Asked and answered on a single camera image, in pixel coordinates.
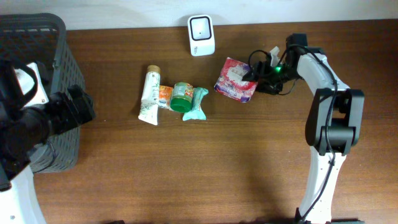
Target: green lid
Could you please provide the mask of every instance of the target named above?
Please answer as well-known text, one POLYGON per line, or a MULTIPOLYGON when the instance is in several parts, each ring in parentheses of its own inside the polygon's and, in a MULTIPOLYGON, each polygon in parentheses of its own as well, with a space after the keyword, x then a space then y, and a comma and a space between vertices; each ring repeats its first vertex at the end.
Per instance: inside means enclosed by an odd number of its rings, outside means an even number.
POLYGON ((192 109, 192 103, 181 98, 172 98, 170 107, 177 112, 186 113, 192 109))

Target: white tube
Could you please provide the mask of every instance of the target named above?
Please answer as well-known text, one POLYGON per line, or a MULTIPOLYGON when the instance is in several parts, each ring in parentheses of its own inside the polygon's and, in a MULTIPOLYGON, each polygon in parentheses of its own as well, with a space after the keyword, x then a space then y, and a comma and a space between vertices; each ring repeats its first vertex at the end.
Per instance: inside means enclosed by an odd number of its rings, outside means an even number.
POLYGON ((142 92, 141 108, 138 119, 157 125, 157 109, 159 102, 160 68, 149 65, 142 92))

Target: green jar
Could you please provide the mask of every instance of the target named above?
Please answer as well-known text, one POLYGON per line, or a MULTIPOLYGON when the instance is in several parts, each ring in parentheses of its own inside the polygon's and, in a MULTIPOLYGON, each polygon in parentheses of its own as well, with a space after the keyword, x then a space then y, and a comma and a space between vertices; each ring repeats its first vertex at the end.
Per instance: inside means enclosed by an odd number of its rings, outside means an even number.
POLYGON ((186 113, 192 109, 193 86, 179 82, 174 85, 170 107, 177 112, 186 113))

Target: white arm segment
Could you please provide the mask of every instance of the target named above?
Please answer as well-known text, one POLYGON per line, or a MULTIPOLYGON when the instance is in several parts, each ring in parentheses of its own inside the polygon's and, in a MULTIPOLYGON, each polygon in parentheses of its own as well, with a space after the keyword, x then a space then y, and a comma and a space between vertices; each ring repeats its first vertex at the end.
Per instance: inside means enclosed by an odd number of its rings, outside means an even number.
POLYGON ((11 189, 0 192, 0 223, 45 224, 37 201, 30 166, 12 179, 11 185, 11 189))
MULTIPOLYGON (((338 90, 345 91, 349 88, 348 85, 344 84, 331 69, 328 64, 326 55, 315 54, 333 73, 337 80, 338 90)), ((297 73, 304 78, 310 87, 312 94, 314 95, 316 90, 319 88, 330 88, 334 90, 333 81, 330 78, 328 71, 326 71, 311 54, 303 55, 298 60, 297 73)))
MULTIPOLYGON (((345 91, 349 89, 349 86, 343 83, 331 69, 328 64, 327 57, 322 54, 315 54, 333 73, 337 80, 338 90, 345 91)), ((297 73, 304 78, 308 86, 311 89, 312 94, 315 94, 319 88, 330 88, 335 89, 333 81, 330 78, 330 74, 325 68, 323 68, 311 54, 302 55, 298 60, 297 73)), ((305 191, 304 198, 300 207, 298 208, 301 216, 307 212, 311 204, 318 197, 326 177, 326 173, 329 169, 329 161, 333 157, 331 152, 326 153, 324 156, 320 156, 318 151, 311 146, 311 166, 310 173, 308 176, 307 189, 305 191)), ((326 223, 331 220, 331 200, 333 193, 335 192, 336 181, 340 167, 343 164, 346 156, 342 156, 341 153, 336 152, 335 166, 330 174, 328 183, 325 191, 320 197, 319 201, 315 204, 314 208, 307 215, 306 220, 311 223, 326 223)))
MULTIPOLYGON (((331 161, 332 157, 333 154, 331 152, 327 152, 324 156, 320 156, 318 151, 311 146, 311 166, 307 189, 301 205, 298 208, 301 215, 304 215, 304 213, 307 212, 311 204, 318 197, 325 182, 326 173, 329 169, 329 161, 331 161)), ((335 192, 338 172, 340 171, 341 165, 343 165, 345 159, 346 156, 342 156, 339 152, 336 153, 335 166, 330 173, 325 191, 319 198, 319 201, 315 204, 312 211, 306 217, 306 220, 311 221, 311 223, 330 222, 331 200, 333 198, 333 193, 335 192)))

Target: product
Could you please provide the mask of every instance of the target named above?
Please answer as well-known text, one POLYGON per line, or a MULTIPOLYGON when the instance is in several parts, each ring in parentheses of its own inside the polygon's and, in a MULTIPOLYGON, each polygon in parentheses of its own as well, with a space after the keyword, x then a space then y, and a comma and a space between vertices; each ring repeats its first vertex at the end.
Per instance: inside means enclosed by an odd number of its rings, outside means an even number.
POLYGON ((159 88, 159 108, 165 108, 171 110, 170 100, 172 97, 173 87, 160 86, 159 88))
POLYGON ((206 120, 205 113, 201 110, 201 100, 205 95, 207 95, 209 91, 205 88, 194 88, 193 89, 193 105, 192 109, 189 112, 186 112, 182 117, 183 121, 189 119, 201 119, 206 120))
POLYGON ((242 103, 248 102, 257 87, 257 82, 242 81, 242 77, 248 71, 249 65, 227 58, 214 89, 242 103))
POLYGON ((170 107, 177 112, 186 113, 192 109, 193 86, 179 82, 174 85, 170 107))
POLYGON ((149 65, 145 77, 144 91, 141 98, 141 109, 138 119, 157 125, 157 104, 159 102, 160 68, 149 65))

